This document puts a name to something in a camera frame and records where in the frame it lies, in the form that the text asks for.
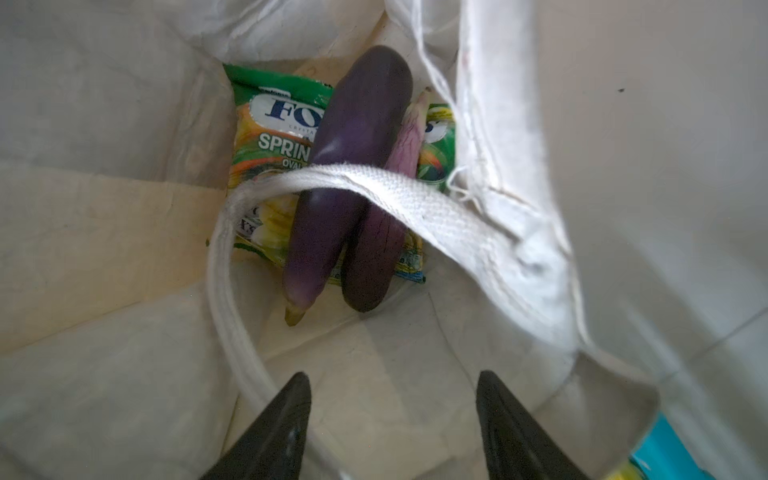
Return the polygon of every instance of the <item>white tote bag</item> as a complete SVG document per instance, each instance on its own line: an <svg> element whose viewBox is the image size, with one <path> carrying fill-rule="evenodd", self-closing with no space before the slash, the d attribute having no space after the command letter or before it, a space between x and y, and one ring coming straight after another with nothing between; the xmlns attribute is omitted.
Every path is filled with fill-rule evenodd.
<svg viewBox="0 0 768 480"><path fill-rule="evenodd" d="M484 478L483 369L594 478L653 422L656 389L584 326L547 178L529 0L0 12L3 478L196 478L221 454L238 392L258 413L299 370L313 389L303 478ZM225 202L233 101L219 61L333 83L373 43L406 58L415 91L432 84L452 104L451 196L330 166ZM419 233L427 283L393 281L365 315L329 286L285 326L279 272L230 263L234 220L314 187L354 190Z"/></svg>

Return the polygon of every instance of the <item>white surface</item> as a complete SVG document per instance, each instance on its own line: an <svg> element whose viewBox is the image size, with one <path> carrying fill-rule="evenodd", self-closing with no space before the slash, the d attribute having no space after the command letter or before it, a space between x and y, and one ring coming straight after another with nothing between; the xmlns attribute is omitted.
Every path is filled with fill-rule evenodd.
<svg viewBox="0 0 768 480"><path fill-rule="evenodd" d="M765 478L765 342L747 341L765 329L699 356L768 306L768 3L538 4L551 172L591 331L670 378L667 414L703 467Z"/></svg>

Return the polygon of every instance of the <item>purple eggplant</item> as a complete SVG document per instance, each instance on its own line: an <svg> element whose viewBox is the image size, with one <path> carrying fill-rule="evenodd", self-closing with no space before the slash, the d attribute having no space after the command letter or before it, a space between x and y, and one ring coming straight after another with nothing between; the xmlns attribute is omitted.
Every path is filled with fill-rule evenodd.
<svg viewBox="0 0 768 480"><path fill-rule="evenodd" d="M406 112L395 147L386 161L387 170L415 177L428 108L429 89ZM344 300L353 309L367 312L384 300L407 230L381 208L369 206L349 239L341 270Z"/></svg>
<svg viewBox="0 0 768 480"><path fill-rule="evenodd" d="M406 61L391 48L370 48L334 88L309 163L382 167L412 90ZM296 325L323 291L367 205L347 190L318 188L299 196L283 270L288 325Z"/></svg>

